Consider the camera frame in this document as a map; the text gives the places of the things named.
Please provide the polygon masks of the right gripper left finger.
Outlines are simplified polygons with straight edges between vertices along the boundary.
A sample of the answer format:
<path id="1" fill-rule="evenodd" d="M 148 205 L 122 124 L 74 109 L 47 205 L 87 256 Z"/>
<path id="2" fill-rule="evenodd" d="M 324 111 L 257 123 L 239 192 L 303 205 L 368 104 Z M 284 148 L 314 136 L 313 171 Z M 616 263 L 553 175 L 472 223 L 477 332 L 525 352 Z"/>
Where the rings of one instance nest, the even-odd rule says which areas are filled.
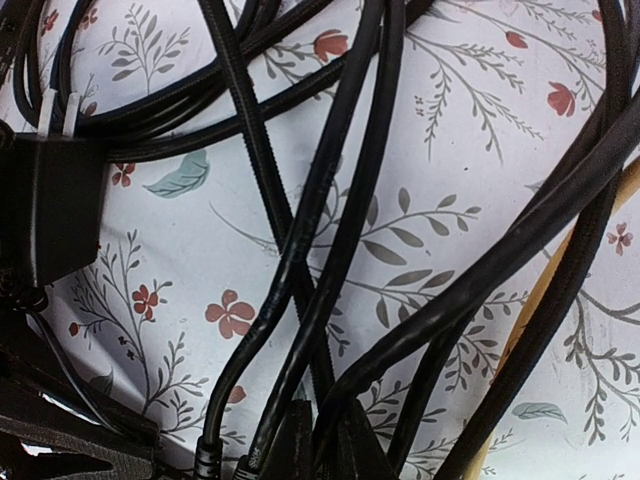
<path id="1" fill-rule="evenodd" d="M 55 358 L 42 348 L 1 347 L 1 473 L 8 479 L 150 479 L 155 428 L 103 395 L 97 403 L 127 426 L 130 440 L 47 401 L 88 412 Z"/>

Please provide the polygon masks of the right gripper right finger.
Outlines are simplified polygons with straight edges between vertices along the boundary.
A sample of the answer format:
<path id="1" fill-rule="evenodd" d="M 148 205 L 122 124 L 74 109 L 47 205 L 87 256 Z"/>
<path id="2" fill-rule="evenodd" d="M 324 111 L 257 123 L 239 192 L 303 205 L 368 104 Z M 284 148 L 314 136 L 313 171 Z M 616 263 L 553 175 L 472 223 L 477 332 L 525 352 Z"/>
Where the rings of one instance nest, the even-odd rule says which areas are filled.
<path id="1" fill-rule="evenodd" d="M 293 401 L 287 421 L 287 478 L 316 479 L 312 472 L 311 403 Z M 340 419 L 330 450 L 333 479 L 395 478 L 359 400 L 352 401 Z"/>

